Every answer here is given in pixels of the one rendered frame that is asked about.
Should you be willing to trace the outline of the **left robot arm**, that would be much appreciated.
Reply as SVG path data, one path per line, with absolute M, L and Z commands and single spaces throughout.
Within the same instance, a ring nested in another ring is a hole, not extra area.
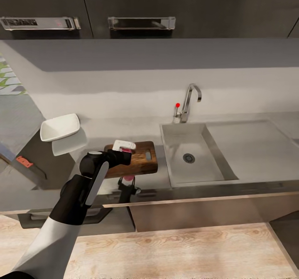
M 135 143 L 115 140 L 113 149 L 90 151 L 81 160 L 81 175 L 62 188 L 43 227 L 10 273 L 0 279 L 63 279 L 80 228 L 100 189 L 108 169 L 130 165 Z

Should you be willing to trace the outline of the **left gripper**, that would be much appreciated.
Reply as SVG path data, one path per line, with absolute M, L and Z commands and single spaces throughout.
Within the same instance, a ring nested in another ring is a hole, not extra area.
M 120 151 L 114 151 L 113 149 L 108 149 L 107 152 L 111 152 L 116 157 L 116 164 L 114 166 L 117 166 L 119 164 L 123 165 L 130 165 L 131 162 L 131 156 L 132 154 L 129 152 L 120 152 Z

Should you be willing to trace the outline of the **cutting board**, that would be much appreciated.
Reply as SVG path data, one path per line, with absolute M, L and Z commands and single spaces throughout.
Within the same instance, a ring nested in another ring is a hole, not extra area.
M 106 145 L 104 152 L 107 152 L 108 149 L 113 149 L 113 145 Z M 153 141 L 136 142 L 135 145 L 136 149 L 130 150 L 132 152 L 130 165 L 119 164 L 113 166 L 108 169 L 105 177 L 157 171 L 158 163 Z M 151 161 L 146 159 L 146 150 L 150 150 Z

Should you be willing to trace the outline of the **vidalia onion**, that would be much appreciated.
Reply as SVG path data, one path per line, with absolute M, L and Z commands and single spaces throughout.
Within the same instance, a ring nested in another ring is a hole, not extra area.
M 129 153 L 132 154 L 132 152 L 130 151 L 131 149 L 125 149 L 125 148 L 121 148 L 121 149 L 122 149 L 122 151 L 124 151 L 124 152 L 129 152 Z

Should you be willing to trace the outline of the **parer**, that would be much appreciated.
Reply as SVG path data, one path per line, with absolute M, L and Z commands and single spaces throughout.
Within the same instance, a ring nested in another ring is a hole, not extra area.
M 45 180 L 45 173 L 38 169 L 33 163 L 29 163 L 29 161 L 23 158 L 23 156 L 19 156 L 16 160 Z

